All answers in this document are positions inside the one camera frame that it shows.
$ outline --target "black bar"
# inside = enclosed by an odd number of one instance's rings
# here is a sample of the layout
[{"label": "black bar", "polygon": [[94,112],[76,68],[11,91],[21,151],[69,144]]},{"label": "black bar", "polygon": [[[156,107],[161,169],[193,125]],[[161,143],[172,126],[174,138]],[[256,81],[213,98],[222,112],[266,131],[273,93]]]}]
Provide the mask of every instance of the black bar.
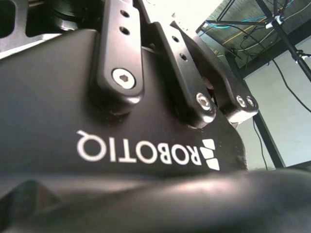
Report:
[{"label": "black bar", "polygon": [[273,11],[275,16],[277,16],[278,14],[277,3],[278,3],[277,0],[273,0]]},{"label": "black bar", "polygon": [[249,26],[266,26],[266,23],[261,22],[238,22],[238,21],[215,21],[215,20],[206,20],[207,23],[213,24],[235,24],[235,25],[249,25]]},{"label": "black bar", "polygon": [[225,14],[228,12],[228,10],[231,8],[231,6],[233,5],[235,0],[230,0],[228,2],[228,4],[225,6],[225,8],[223,9],[223,11],[221,11],[221,13],[219,14],[219,16],[217,17],[217,21],[222,20],[222,18],[225,16]]},{"label": "black bar", "polygon": [[311,168],[311,161],[307,161],[307,162],[304,162],[304,163],[288,166],[287,168],[296,168],[296,169]]},{"label": "black bar", "polygon": [[[267,5],[263,2],[263,0],[256,0],[258,6],[261,8],[261,10],[265,13],[267,18],[272,17],[272,13],[270,12]],[[303,72],[306,74],[307,78],[311,82],[311,69],[307,65],[307,63],[299,56],[297,48],[291,43],[289,40],[287,34],[282,29],[281,25],[279,25],[278,22],[273,21],[272,26],[278,36],[281,38],[281,40],[284,42],[285,46],[287,47],[288,51],[291,53],[293,59],[298,62]]]},{"label": "black bar", "polygon": [[[296,45],[303,41],[304,39],[311,36],[311,19],[301,25],[299,28],[292,31],[290,34],[288,34],[288,39],[291,41],[292,44]],[[273,57],[276,58],[280,56],[282,53],[286,52],[286,45],[285,43],[280,40],[274,45],[272,45],[269,49],[266,50],[266,52],[263,52],[256,58],[254,58],[252,61],[250,61],[246,66],[241,67],[240,72],[243,78],[245,78],[247,75],[253,73],[254,71],[258,70],[260,67],[264,66],[268,63],[267,57]]]},{"label": "black bar", "polygon": [[260,132],[260,135],[263,139],[263,142],[266,145],[266,148],[270,154],[271,160],[276,168],[284,168],[286,167],[280,152],[278,151],[276,144],[270,134],[270,131],[259,111],[259,113],[253,116],[254,121],[257,125],[257,128]]},{"label": "black bar", "polygon": [[[247,87],[247,84],[245,82],[245,80],[242,78],[241,74],[240,74],[240,69],[238,67],[238,64],[235,61],[235,57],[231,54],[231,53],[226,53],[225,57],[229,63],[229,66],[233,72],[233,74],[240,80],[242,81],[245,86]],[[285,164],[284,161],[281,157],[280,152],[278,151],[276,144],[269,132],[269,129],[261,115],[261,113],[259,112],[257,115],[253,116],[253,119],[257,125],[258,131],[263,139],[263,142],[266,145],[266,148],[270,154],[271,160],[274,164],[274,166],[276,168],[284,168]]]},{"label": "black bar", "polygon": [[267,16],[267,18],[272,18],[272,13],[267,7],[267,5],[264,3],[263,0],[256,0],[258,6],[261,8],[262,12]]},{"label": "black bar", "polygon": [[307,78],[310,80],[311,82],[311,69],[309,68],[309,66],[307,65],[307,63],[305,62],[305,60],[303,60],[301,57],[299,57],[299,53],[297,48],[291,43],[291,41],[288,39],[287,34],[284,32],[284,30],[282,29],[282,27],[278,24],[278,22],[273,21],[272,22],[272,26],[275,29],[276,33],[279,35],[279,37],[284,41],[288,51],[291,53],[292,58],[298,62],[298,64],[300,65],[301,69],[303,70],[303,72],[306,74]]}]

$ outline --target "hole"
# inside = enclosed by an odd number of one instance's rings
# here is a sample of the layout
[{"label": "hole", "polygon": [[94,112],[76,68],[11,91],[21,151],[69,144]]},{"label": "hole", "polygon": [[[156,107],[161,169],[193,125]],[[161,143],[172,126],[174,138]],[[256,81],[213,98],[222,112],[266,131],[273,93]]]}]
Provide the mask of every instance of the hole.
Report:
[{"label": "hole", "polygon": [[125,35],[129,35],[130,34],[130,31],[127,28],[125,28],[125,27],[120,27],[120,31],[123,34],[125,34]]},{"label": "hole", "polygon": [[121,75],[120,79],[125,83],[128,81],[128,77],[126,75]]},{"label": "hole", "polygon": [[185,54],[181,53],[181,54],[179,54],[179,56],[180,56],[184,61],[187,61],[187,57],[185,56]]},{"label": "hole", "polygon": [[124,10],[120,10],[120,13],[121,13],[121,15],[123,15],[126,18],[130,17],[130,15],[126,11],[124,11]]},{"label": "hole", "polygon": [[176,36],[172,36],[173,40],[176,42],[179,42],[178,38]]},{"label": "hole", "polygon": [[0,38],[7,37],[14,30],[15,5],[9,0],[0,1]]}]

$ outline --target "black plastic surface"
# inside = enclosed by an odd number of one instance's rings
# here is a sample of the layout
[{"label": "black plastic surface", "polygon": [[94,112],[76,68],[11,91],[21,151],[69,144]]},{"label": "black plastic surface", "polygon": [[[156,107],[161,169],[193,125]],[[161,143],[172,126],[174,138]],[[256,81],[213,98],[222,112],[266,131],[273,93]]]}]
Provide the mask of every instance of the black plastic surface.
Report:
[{"label": "black plastic surface", "polygon": [[[200,73],[180,32],[171,27],[159,12],[146,0],[139,0],[137,7],[142,13],[143,40],[155,45],[164,57],[166,84],[174,99],[176,110],[182,121],[194,128],[203,128],[211,123],[216,115],[215,105],[206,90]],[[209,108],[202,108],[196,96],[203,94]]]},{"label": "black plastic surface", "polygon": [[[102,32],[94,52],[98,66],[92,74],[93,100],[105,111],[129,113],[144,94],[139,12],[132,4],[105,1]],[[133,88],[124,89],[113,79],[113,71],[120,68],[133,75]]]},{"label": "black plastic surface", "polygon": [[[195,32],[185,31],[177,22],[172,26],[181,32],[201,76],[212,84],[218,107],[227,119],[231,123],[239,123],[257,114],[259,106],[256,99],[206,43]],[[245,100],[246,107],[239,105],[237,96]],[[246,101],[247,97],[252,99],[254,106]]]},{"label": "black plastic surface", "polygon": [[294,170],[171,180],[64,204],[5,233],[307,233],[311,174]]},{"label": "black plastic surface", "polygon": [[[241,138],[220,111],[202,130],[190,129],[178,119],[161,74],[161,62],[154,53],[143,50],[146,94],[131,114],[112,116],[93,104],[88,85],[96,36],[93,30],[70,32],[0,61],[2,175],[8,179],[16,173],[21,177],[123,174],[157,178],[218,170],[209,168],[206,160],[210,159],[219,163],[221,171],[246,169]],[[90,162],[80,156],[77,146],[83,137],[79,131],[105,142],[103,158]],[[109,138],[115,139],[114,147]],[[205,139],[212,139],[215,148],[204,148]],[[180,163],[172,155],[171,164],[163,163],[160,152],[152,161],[147,146],[141,149],[147,159],[144,163],[136,153],[141,141],[155,147],[165,143],[170,151],[181,146],[189,157],[194,152],[188,146],[196,148],[202,165],[189,159],[184,163],[187,155],[181,149],[176,151]],[[85,147],[90,155],[100,151],[94,141]],[[134,163],[122,159],[124,147]],[[208,150],[208,158],[203,157],[201,148]]]}]

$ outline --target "metal pole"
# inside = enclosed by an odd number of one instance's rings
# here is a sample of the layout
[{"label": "metal pole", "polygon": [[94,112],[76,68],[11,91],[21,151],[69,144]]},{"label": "metal pole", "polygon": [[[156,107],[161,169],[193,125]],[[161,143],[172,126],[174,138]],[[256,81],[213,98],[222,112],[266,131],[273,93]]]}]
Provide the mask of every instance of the metal pole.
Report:
[{"label": "metal pole", "polygon": [[[267,18],[272,18],[272,13],[270,12],[269,8],[267,7],[267,5],[263,2],[263,0],[256,0],[258,6],[261,8],[261,10],[265,13],[265,15],[267,16]],[[284,44],[286,45],[288,51],[291,53],[292,58],[298,62],[299,66],[301,67],[301,69],[303,70],[303,72],[306,74],[307,78],[310,80],[311,82],[311,69],[309,68],[309,66],[307,65],[307,63],[303,60],[303,58],[299,55],[299,51],[297,50],[297,48],[291,43],[291,41],[288,39],[287,34],[284,32],[284,30],[282,29],[281,25],[279,25],[278,22],[273,21],[272,22],[272,26],[274,28],[274,30],[276,31],[276,33],[278,34],[278,36],[281,38],[281,40],[284,42]]]},{"label": "metal pole", "polygon": [[277,0],[273,0],[273,11],[274,11],[274,15],[276,16],[278,13]]},{"label": "metal pole", "polygon": [[213,24],[235,24],[235,25],[248,25],[248,26],[266,26],[266,23],[261,22],[238,22],[238,21],[215,21],[215,20],[206,20],[207,23]]},{"label": "metal pole", "polygon": [[222,20],[222,18],[225,16],[225,14],[228,12],[228,10],[231,8],[231,6],[233,5],[235,0],[230,0],[228,2],[228,4],[225,6],[225,8],[223,9],[223,11],[221,11],[221,13],[219,14],[219,16],[217,17],[217,21]]},{"label": "metal pole", "polygon": [[[244,83],[244,85],[246,86],[246,88],[248,88],[245,80],[243,79],[243,77],[241,76],[240,73],[240,69],[238,67],[237,62],[235,61],[235,57],[231,54],[231,53],[226,53],[225,57],[229,63],[229,66],[233,72],[233,74],[237,77],[238,80],[240,80],[241,82]],[[258,131],[263,139],[263,142],[269,152],[269,155],[271,157],[271,160],[274,164],[274,166],[276,168],[284,168],[285,167],[285,163],[282,159],[282,156],[280,154],[280,152],[278,151],[276,144],[269,132],[269,129],[261,115],[261,113],[259,112],[257,115],[253,116],[253,119],[257,125]]]}]

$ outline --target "black cable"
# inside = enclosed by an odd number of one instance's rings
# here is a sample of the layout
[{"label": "black cable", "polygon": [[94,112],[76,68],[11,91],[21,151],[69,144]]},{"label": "black cable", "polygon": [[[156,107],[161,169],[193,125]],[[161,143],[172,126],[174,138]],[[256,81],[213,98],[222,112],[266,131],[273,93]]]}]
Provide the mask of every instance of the black cable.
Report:
[{"label": "black cable", "polygon": [[266,162],[266,159],[265,159],[265,157],[264,157],[264,155],[263,155],[263,146],[262,146],[262,141],[261,141],[261,138],[260,138],[260,135],[259,135],[258,131],[256,130],[256,126],[255,126],[255,120],[254,120],[254,118],[253,118],[253,126],[254,126],[254,130],[255,130],[255,132],[256,132],[256,134],[257,134],[257,137],[258,137],[258,139],[259,139],[259,142],[260,142],[261,156],[262,156],[262,159],[263,159],[264,165],[265,165],[265,167],[266,167],[266,170],[268,170],[267,162]]},{"label": "black cable", "polygon": [[[264,50],[266,49],[256,38],[254,38],[252,35],[250,35],[249,33],[247,33],[246,31],[244,31],[243,29],[237,27],[237,26],[234,26],[234,25],[229,25],[229,24],[222,24],[221,26],[229,26],[229,27],[233,27],[233,28],[236,28],[238,30],[240,30],[241,32],[245,33],[246,35],[248,35],[250,38],[252,38],[256,43],[258,43]],[[288,86],[286,80],[285,80],[285,77],[280,69],[280,67],[278,66],[278,64],[276,63],[276,61],[274,59],[272,59],[269,55],[269,58],[270,60],[272,60],[272,62],[276,65],[276,68],[278,69],[281,77],[282,77],[282,80],[286,86],[286,88],[291,92],[291,94],[296,98],[296,100],[309,112],[311,113],[311,110],[299,99],[299,97],[291,90],[291,88]]]}]

